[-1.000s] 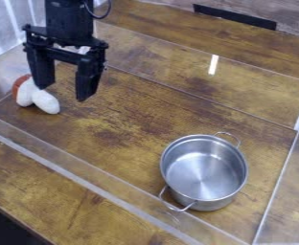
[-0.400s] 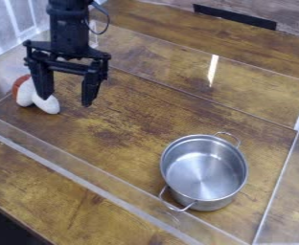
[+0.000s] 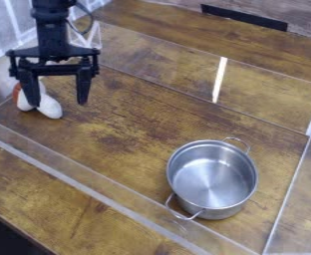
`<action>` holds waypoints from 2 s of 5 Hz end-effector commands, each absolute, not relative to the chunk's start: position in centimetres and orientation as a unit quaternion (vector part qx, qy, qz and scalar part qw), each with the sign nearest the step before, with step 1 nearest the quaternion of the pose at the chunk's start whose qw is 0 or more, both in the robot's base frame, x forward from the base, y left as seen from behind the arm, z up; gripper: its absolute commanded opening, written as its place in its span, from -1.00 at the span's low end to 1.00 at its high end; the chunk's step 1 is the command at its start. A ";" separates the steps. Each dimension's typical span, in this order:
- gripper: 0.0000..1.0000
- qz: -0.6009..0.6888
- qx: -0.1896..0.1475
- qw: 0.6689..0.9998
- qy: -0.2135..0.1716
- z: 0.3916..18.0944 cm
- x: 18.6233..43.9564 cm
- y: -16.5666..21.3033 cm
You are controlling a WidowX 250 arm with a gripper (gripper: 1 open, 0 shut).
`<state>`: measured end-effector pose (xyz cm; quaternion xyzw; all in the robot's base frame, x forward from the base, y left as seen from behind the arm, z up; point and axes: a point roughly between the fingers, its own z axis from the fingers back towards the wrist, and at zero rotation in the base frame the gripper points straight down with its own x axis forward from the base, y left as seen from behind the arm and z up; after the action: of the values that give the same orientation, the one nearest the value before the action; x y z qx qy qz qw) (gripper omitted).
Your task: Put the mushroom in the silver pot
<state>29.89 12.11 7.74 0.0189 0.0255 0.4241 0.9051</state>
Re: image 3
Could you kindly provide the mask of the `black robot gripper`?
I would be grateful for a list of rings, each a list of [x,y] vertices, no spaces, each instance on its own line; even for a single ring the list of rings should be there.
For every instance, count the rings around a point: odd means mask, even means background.
[[[78,0],[31,0],[30,16],[35,20],[37,46],[22,50],[9,50],[6,56],[10,60],[9,76],[18,77],[26,101],[31,107],[38,107],[41,102],[39,85],[37,76],[17,67],[15,58],[37,58],[43,65],[47,61],[61,62],[72,57],[92,58],[89,67],[81,67],[76,76],[77,103],[84,105],[88,101],[92,76],[98,73],[98,54],[94,48],[73,46],[69,43],[68,28],[84,35],[92,29],[78,31],[68,20],[69,9],[78,7],[89,17],[93,17],[86,7]]]

